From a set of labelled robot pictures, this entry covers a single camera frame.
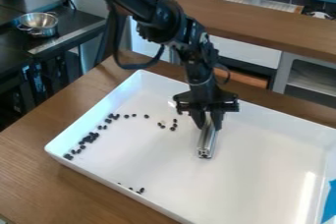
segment small black object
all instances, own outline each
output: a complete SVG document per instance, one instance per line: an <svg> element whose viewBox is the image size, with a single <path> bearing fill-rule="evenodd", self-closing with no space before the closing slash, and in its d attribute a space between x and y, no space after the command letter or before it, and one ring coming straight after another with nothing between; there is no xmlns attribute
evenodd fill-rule
<svg viewBox="0 0 336 224"><path fill-rule="evenodd" d="M74 156L72 156L70 154L65 154L63 157L68 159L68 160L73 160L73 158L74 158Z"/></svg>

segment metal bowl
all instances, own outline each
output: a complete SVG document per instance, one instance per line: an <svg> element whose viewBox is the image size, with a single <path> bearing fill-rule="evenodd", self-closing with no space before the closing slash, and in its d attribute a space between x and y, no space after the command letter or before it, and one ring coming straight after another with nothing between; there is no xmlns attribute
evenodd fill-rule
<svg viewBox="0 0 336 224"><path fill-rule="evenodd" d="M51 13L29 13L19 21L18 29L33 37L51 37L57 32L58 19Z"/></svg>

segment metal cylinder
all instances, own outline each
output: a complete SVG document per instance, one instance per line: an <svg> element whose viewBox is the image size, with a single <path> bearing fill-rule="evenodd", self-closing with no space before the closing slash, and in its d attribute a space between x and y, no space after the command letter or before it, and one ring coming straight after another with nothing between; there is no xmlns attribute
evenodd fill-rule
<svg viewBox="0 0 336 224"><path fill-rule="evenodd" d="M207 115L198 141L197 154L199 158L212 158L216 145L216 139L217 131L215 130L210 116Z"/></svg>

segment cabinet door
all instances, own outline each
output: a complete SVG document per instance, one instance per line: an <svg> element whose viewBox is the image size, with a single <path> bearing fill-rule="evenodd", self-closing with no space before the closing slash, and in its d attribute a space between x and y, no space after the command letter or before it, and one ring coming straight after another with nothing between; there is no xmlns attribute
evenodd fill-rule
<svg viewBox="0 0 336 224"><path fill-rule="evenodd" d="M213 35L210 36L210 40L221 56L275 70L279 67L282 53L279 50Z"/></svg>

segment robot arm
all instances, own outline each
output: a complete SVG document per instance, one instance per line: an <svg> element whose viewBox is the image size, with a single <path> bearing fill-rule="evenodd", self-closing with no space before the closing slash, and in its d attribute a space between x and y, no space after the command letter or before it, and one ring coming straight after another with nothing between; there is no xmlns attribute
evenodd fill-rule
<svg viewBox="0 0 336 224"><path fill-rule="evenodd" d="M239 111L237 95L221 90L214 77L213 68L218 65L218 51L209 41L205 28L195 19L187 17L176 1L106 1L110 5L117 3L130 11L144 39L168 45L179 55L191 90L174 96L178 112L188 111L200 129L208 114L215 130L219 131L224 114Z"/></svg>

